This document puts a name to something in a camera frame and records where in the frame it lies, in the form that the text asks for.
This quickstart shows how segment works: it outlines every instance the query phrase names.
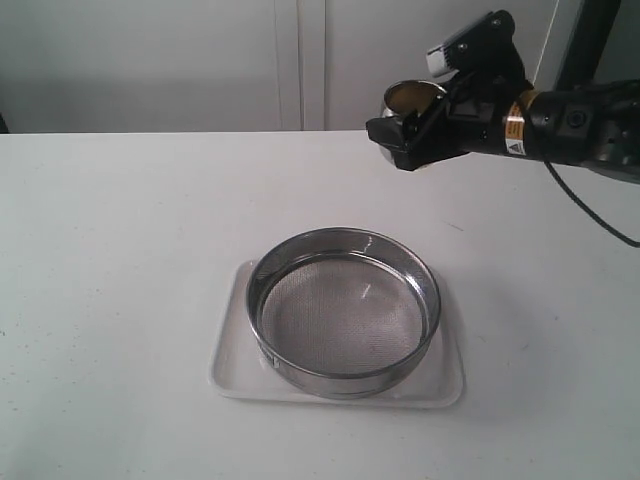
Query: sieve rim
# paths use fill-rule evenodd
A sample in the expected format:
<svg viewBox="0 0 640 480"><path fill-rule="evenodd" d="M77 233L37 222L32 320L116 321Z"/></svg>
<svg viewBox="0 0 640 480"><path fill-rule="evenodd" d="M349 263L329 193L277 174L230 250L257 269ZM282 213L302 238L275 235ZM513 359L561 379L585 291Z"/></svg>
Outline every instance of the sieve rim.
<svg viewBox="0 0 640 480"><path fill-rule="evenodd" d="M402 250L405 254L407 254L410 257L411 261L420 270L422 270L422 273L424 273L425 276L428 278L430 286L432 287L433 293L434 293L433 307L429 309L426 299L420 293L420 289L416 286L415 281L412 281L411 279L406 278L401 272L399 272L396 268L394 268L393 265L390 265L387 262L381 261L377 258L367 256L366 254L362 254L362 253L355 253L355 252L348 252L348 251L336 252L336 251L330 251L330 250L317 251L302 257L292 258L291 260L287 261L286 264L280 270L278 270L272 275L273 278L271 278L270 281L263 288L259 290L258 298L253 299L252 293L255 293L255 292L253 292L252 287L256 286L257 277L261 272L261 267L263 267L265 263L267 263L274 255L278 254L280 250L286 248L287 246L290 246L291 244L299 242L302 239L305 239L309 236L318 235L318 234L331 234L331 233L335 233L338 235L345 234L345 233L369 235L372 237L376 237L377 239L386 241L389 244L391 244L394 248ZM420 307L421 320L423 323L423 333L420 336L420 341L418 342L418 344L414 349L412 349L408 354L403 356L400 360L394 363L390 363L389 365L385 365L384 367L373 369L373 370L367 370L367 371L358 372L358 373L339 373L339 372L326 372L322 370L314 370L307 367L303 367L297 364L296 362L284 357L282 354L280 354L278 352L278 349L274 347L266 339L266 337L262 333L262 329L258 328L258 324L262 319L262 312L263 312L266 300L269 297L269 294L271 293L273 288L278 284L278 282L280 282L286 275L290 274L297 268L300 268L313 260L322 262L323 260L329 260L329 259L335 259L335 258L345 259L347 257L351 261L366 262L369 264L373 264L378 268L382 268L387 273L395 276L397 279L405 283L406 287L411 290L411 293L414 295ZM424 353L426 352L426 348L428 348L428 345L431 342L431 339L433 338L433 336L435 335L438 329L438 326L440 323L440 312L441 312L440 289L436 282L435 276L433 275L433 272L431 271L431 269L429 269L429 267L420 259L420 257L418 257L418 255L416 255L412 250L410 250L409 248L407 248L397 240L394 240L393 238L390 238L385 235L372 232L369 230L363 230L363 229L352 228L352 227L329 227L329 228L320 228L316 230L311 230L308 232L300 233L291 238L288 238L287 240L284 240L283 242L273 247L271 250L269 250L269 252L267 252L262 257L262 259L258 262L258 264L253 269L253 272L251 273L251 277L249 278L249 283L247 284L245 304L247 307L247 312L249 314L251 330L253 331L253 334L258 340L258 342L260 343L260 345L263 347L262 348L263 352L265 350L268 351L269 355L272 355L273 357L277 358L279 362L283 362L300 372L304 372L306 374L309 374L315 377L326 378L330 380L356 380L356 379L377 377L380 375L384 375L394 369L402 367L402 365L411 362L417 355L424 355ZM252 312L252 304L257 305L257 309L255 313Z"/></svg>

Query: white wall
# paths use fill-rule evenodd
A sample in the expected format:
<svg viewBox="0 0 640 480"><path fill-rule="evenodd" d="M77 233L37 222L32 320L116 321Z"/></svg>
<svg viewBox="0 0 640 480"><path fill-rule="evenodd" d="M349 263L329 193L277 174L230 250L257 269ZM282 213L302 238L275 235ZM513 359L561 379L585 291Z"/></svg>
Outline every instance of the white wall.
<svg viewBox="0 0 640 480"><path fill-rule="evenodd" d="M280 129L278 2L2 2L0 112L15 132Z"/></svg>
<svg viewBox="0 0 640 480"><path fill-rule="evenodd" d="M640 78L640 2L622 0L596 71L596 82Z"/></svg>
<svg viewBox="0 0 640 480"><path fill-rule="evenodd" d="M425 54L490 10L508 10L515 43L533 78L556 0L327 0L326 126L363 128L384 90L430 78Z"/></svg>

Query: sieve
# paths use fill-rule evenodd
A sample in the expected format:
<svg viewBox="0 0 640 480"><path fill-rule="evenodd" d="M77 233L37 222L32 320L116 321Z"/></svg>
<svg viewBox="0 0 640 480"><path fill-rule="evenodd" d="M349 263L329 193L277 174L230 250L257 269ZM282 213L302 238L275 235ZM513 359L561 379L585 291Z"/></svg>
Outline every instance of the sieve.
<svg viewBox="0 0 640 480"><path fill-rule="evenodd" d="M325 228L267 253L247 286L247 311L269 364L326 398L373 395L402 381L438 328L428 267L383 235Z"/></svg>

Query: plastic tray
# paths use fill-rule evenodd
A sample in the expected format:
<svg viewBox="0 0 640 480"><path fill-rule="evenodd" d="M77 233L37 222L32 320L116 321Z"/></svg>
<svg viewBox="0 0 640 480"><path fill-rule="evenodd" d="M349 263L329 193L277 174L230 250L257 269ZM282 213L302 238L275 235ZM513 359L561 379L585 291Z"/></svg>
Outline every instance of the plastic tray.
<svg viewBox="0 0 640 480"><path fill-rule="evenodd" d="M454 322L447 318L446 289L440 327L426 355L400 384L372 397L330 400L307 394L291 385L269 366L258 349L245 309L245 291L255 262L237 272L225 319L213 353L211 380L218 392L231 398L394 408L442 408L462 394L464 375Z"/></svg>

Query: table surface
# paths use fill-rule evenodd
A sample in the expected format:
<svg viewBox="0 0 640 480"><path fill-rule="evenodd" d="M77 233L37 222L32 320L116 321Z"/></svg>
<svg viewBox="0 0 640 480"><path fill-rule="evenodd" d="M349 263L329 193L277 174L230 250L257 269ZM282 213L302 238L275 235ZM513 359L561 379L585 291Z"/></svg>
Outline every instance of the table surface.
<svg viewBox="0 0 640 480"><path fill-rule="evenodd" d="M640 236L640 187L562 168ZM640 478L640 253L526 160L395 170L364 132L0 136L0 478ZM432 411L219 396L236 269L371 229L446 280Z"/></svg>

